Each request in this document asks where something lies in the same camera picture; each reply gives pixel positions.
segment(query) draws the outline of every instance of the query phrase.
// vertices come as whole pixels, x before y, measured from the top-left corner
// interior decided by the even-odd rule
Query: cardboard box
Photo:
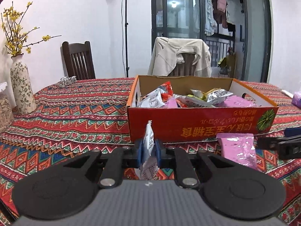
[[[248,94],[260,107],[254,108],[138,108],[142,96],[170,81],[176,94],[191,94],[190,89],[207,92],[223,88],[237,96]],[[137,76],[127,102],[131,141],[142,138],[148,120],[152,120],[155,138],[163,142],[188,142],[214,137],[217,133],[266,133],[270,130],[278,106],[258,91],[232,78],[196,76]]]

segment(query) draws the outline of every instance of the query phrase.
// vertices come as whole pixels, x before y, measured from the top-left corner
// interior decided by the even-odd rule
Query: pink snack package
[[[256,169],[256,152],[252,133],[217,133],[222,156],[238,164]]]
[[[256,107],[256,106],[257,105],[252,101],[245,100],[244,98],[241,98],[236,95],[227,97],[224,102],[216,105],[216,107]]]
[[[170,97],[161,108],[178,108],[177,101],[174,97]]]
[[[301,109],[301,92],[295,92],[292,104]]]

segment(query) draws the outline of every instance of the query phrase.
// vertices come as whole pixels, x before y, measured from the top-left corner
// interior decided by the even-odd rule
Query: wooden chair
[[[168,76],[194,76],[195,75],[195,65],[192,65],[195,59],[195,54],[193,53],[183,53],[182,54],[185,63],[177,64]]]
[[[64,41],[62,44],[68,77],[77,80],[95,79],[90,42],[85,44]]]

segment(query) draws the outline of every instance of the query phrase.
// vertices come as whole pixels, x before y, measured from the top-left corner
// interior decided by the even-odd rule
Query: tablecloth
[[[107,153],[131,145],[125,105],[132,83],[132,78],[119,78],[82,80],[65,88],[54,84],[35,94],[38,108],[33,113],[15,115],[14,123],[0,134],[0,199],[11,211],[17,213],[12,188],[23,177],[91,149]],[[246,83],[279,105],[269,136],[283,136],[283,129],[301,126],[301,110],[291,105],[279,88]],[[221,150],[216,141],[168,145],[187,152],[206,149],[220,154]],[[256,152],[258,169],[281,180],[286,188],[287,199],[279,217],[298,225],[301,159],[281,161],[272,151]],[[133,169],[125,170],[125,178],[137,179]],[[156,179],[173,179],[172,169],[159,170]],[[0,221],[7,224],[1,213]]]

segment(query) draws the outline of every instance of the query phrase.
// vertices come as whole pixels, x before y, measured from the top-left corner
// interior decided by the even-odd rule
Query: table
[[[17,213],[11,200],[12,188],[25,176],[91,149],[108,153],[120,145],[132,145],[125,105],[133,80],[81,80],[65,88],[54,84],[35,94],[36,111],[15,115],[14,123],[0,134],[0,199],[11,211]],[[283,136],[283,129],[301,126],[301,110],[291,105],[291,99],[279,88],[266,83],[246,83],[279,104],[269,136]],[[212,140],[168,145],[189,153],[206,149],[220,154],[221,150]],[[287,199],[279,217],[298,225],[301,159],[281,161],[272,151],[257,150],[257,165],[262,172],[282,181]],[[133,169],[126,169],[124,176],[137,179]],[[171,169],[162,169],[156,179],[173,178]],[[0,214],[0,221],[6,224],[5,220]]]

